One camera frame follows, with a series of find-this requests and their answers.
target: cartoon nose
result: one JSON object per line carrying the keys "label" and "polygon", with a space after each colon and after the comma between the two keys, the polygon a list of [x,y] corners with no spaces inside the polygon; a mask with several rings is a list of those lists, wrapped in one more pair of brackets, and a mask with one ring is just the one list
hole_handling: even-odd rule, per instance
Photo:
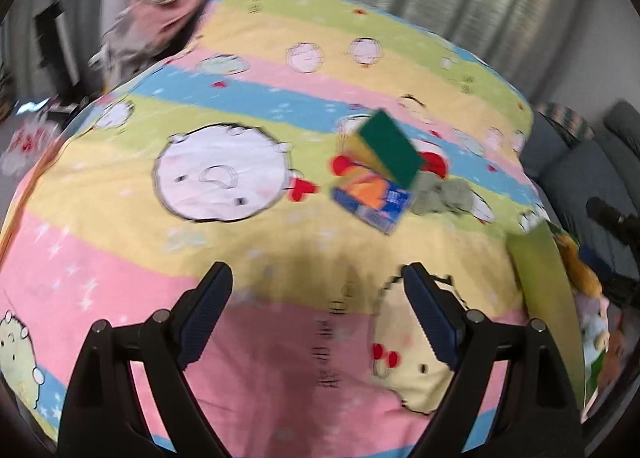
{"label": "cartoon nose", "polygon": [[233,189],[238,184],[238,174],[228,165],[213,165],[201,173],[200,181],[217,184],[222,189]]}

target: cartoon print bedding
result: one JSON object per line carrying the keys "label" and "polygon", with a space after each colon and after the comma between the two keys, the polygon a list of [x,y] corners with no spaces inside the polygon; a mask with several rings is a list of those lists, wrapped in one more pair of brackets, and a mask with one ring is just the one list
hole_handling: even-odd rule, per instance
{"label": "cartoon print bedding", "polygon": [[[470,183],[472,214],[407,212],[385,236],[331,201],[340,143],[377,108],[425,167]],[[0,370],[52,440],[91,323],[141,322],[217,260],[234,293],[186,377],[233,456],[408,452],[450,372],[393,280],[401,264],[524,321],[504,238],[543,214],[517,159],[531,111],[430,32],[345,0],[210,0],[183,53],[85,114],[4,226]],[[496,366],[467,447],[503,378]]]}

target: metal screw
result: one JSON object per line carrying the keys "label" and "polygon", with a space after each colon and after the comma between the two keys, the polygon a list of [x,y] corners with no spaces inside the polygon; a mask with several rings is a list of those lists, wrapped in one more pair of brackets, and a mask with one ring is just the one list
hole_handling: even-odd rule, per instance
{"label": "metal screw", "polygon": [[481,323],[484,321],[484,314],[479,310],[469,310],[466,313],[466,318],[472,323]]}
{"label": "metal screw", "polygon": [[96,333],[100,333],[106,327],[107,327],[107,321],[105,321],[104,319],[100,319],[91,325],[91,330],[93,330]]}
{"label": "metal screw", "polygon": [[171,312],[169,312],[168,310],[165,310],[164,308],[162,310],[156,310],[152,316],[153,320],[156,321],[157,323],[163,323],[164,321],[166,321],[167,319],[169,319],[169,317],[171,316]]}
{"label": "metal screw", "polygon": [[546,330],[546,324],[544,323],[544,321],[542,321],[540,319],[532,319],[531,320],[531,327],[536,332],[540,332],[540,333],[542,333],[543,331]]}

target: barcode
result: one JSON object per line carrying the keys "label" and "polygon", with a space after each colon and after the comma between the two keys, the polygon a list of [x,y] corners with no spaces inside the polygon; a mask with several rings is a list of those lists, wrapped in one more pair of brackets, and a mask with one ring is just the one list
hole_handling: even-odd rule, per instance
{"label": "barcode", "polygon": [[378,213],[369,207],[358,207],[358,216],[366,221],[369,225],[380,229],[382,232],[387,232],[391,227],[391,220],[379,216]]}

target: gray floor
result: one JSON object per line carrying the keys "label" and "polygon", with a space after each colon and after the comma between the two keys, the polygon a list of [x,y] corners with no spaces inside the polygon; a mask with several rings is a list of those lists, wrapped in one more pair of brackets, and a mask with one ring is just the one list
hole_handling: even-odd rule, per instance
{"label": "gray floor", "polygon": [[[22,124],[23,117],[24,115],[12,115],[0,124],[0,153],[3,153],[9,145],[12,134],[14,134],[14,131]],[[0,174],[0,225],[4,221],[4,215],[9,207],[11,198],[14,196],[17,185],[18,181],[14,178]]]}

